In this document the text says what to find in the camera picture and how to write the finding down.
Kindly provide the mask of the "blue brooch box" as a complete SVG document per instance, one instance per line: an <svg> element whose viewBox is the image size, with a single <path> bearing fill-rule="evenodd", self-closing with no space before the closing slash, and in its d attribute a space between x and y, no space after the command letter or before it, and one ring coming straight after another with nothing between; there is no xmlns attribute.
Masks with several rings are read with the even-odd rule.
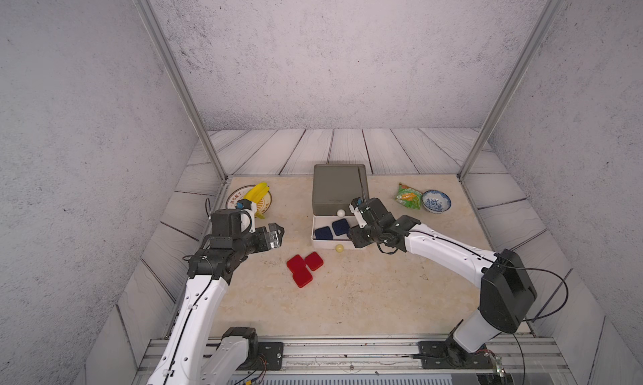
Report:
<svg viewBox="0 0 643 385"><path fill-rule="evenodd" d="M314 239L320 240L320 241L332 241L334 239L333 231L328 226L315 229Z"/></svg>
<svg viewBox="0 0 643 385"><path fill-rule="evenodd" d="M332 223L333 233L336 237L348 235L351 227L346 218L338 219Z"/></svg>

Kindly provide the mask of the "white drawer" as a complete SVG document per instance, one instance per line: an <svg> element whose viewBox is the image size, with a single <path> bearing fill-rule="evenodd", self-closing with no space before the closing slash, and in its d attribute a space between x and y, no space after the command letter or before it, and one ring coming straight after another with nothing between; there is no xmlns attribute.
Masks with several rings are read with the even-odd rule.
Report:
<svg viewBox="0 0 643 385"><path fill-rule="evenodd" d="M328 226L332 229L332 223L338 219L346 218L350 224L350 227L357 226L357 220L353 216L339 217L339 216L314 216L312 219L312 229L311 229L311 242L314 249L336 249L338 246L342 246L344 250L354 250L356 246L353 244L353 241L349 238L348 235L343 235L341 237L336 237L334 234L334 239L332 241L320 241L314 239L314 230L321 227Z"/></svg>

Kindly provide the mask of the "grey top drawer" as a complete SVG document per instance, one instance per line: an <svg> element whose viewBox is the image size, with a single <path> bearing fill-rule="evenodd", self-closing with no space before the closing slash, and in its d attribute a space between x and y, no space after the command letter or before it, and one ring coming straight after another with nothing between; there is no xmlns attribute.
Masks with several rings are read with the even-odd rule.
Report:
<svg viewBox="0 0 643 385"><path fill-rule="evenodd" d="M313 172L312 210L316 216L349 213L350 202L369 199L368 176L363 164L317 164Z"/></svg>

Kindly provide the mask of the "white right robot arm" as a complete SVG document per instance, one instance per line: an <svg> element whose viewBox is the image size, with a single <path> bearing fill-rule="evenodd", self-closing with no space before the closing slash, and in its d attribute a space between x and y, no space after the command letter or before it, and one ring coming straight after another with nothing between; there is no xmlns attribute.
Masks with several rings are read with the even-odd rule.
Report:
<svg viewBox="0 0 643 385"><path fill-rule="evenodd" d="M348 237L364 248L375 244L429 259L471 282L480 291L477 309L459 323L444 343L444 355L462 365L483 351L495 336L514 334L538 293L522 259L509 249L500 254L476 249L440 234L415 217L399 218L377 198L355 198L349 204L358 224Z"/></svg>

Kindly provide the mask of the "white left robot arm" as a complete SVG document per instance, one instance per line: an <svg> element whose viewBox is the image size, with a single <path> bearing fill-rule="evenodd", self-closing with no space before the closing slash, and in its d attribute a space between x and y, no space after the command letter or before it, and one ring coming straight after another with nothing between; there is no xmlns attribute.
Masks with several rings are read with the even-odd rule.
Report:
<svg viewBox="0 0 643 385"><path fill-rule="evenodd" d="M251 201L212 212L209 222L209 233L188 259L184 299L150 384L226 384L238 369L259 361L256 329L251 327L229 328L210 357L205 348L234 271L251 254L281 247L285 229L276 223L256 227Z"/></svg>

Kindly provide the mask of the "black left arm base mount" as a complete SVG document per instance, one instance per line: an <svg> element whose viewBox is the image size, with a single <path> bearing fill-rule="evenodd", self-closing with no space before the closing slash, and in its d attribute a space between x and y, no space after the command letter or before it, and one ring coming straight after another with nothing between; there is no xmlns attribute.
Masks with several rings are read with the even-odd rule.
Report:
<svg viewBox="0 0 643 385"><path fill-rule="evenodd" d="M239 370L265 368L267 371L280 371L284 357L284 343L280 341L260 341L256 328L236 326L229 328L221 341L239 337L248 343L245 360Z"/></svg>

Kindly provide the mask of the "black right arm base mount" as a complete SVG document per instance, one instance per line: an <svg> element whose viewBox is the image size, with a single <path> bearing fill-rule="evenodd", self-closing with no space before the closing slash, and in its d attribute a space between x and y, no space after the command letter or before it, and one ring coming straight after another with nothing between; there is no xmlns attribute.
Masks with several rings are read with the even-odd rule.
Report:
<svg viewBox="0 0 643 385"><path fill-rule="evenodd" d="M486 345L475 352L468 352L454 339L455 330L463 320L451 330L445 341L420 341L419 352L411 355L412 359L420 360L423 369L492 369L495 360L492 353L486 350Z"/></svg>

